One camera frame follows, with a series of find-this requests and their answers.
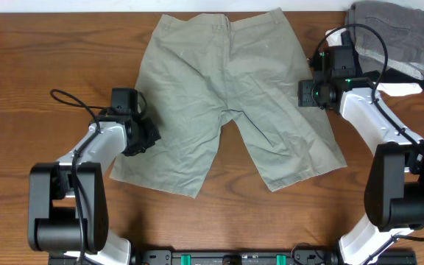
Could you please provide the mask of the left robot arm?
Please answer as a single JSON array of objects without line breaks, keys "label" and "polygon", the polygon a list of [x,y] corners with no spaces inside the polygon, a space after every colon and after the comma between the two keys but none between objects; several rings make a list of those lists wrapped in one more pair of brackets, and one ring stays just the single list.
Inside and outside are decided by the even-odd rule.
[{"label": "left robot arm", "polygon": [[87,105],[53,89],[51,97],[86,110],[86,135],[53,163],[36,163],[29,173],[28,244],[47,252],[49,264],[134,264],[129,240],[109,228],[104,175],[119,156],[144,153],[160,140],[146,116],[148,104],[134,88],[113,88],[107,107]]}]

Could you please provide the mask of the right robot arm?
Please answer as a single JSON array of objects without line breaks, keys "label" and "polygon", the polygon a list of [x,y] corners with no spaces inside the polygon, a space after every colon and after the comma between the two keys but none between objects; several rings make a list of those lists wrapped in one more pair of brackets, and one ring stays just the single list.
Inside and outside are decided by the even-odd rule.
[{"label": "right robot arm", "polygon": [[373,155],[365,214],[325,262],[413,264],[412,254],[389,254],[387,249],[424,228],[424,139],[385,105],[371,79],[357,77],[349,46],[315,52],[309,66],[314,76],[299,82],[298,105],[335,111],[353,125]]}]

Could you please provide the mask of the khaki green shorts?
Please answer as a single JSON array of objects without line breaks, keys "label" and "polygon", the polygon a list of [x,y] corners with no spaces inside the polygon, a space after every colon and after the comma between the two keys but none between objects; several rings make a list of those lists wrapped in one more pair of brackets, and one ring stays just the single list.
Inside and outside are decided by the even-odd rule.
[{"label": "khaki green shorts", "polygon": [[310,78],[281,9],[239,21],[162,15],[135,84],[160,140],[135,157],[119,155],[111,177],[195,197],[230,121],[271,191],[343,168],[326,112],[297,103],[299,82]]}]

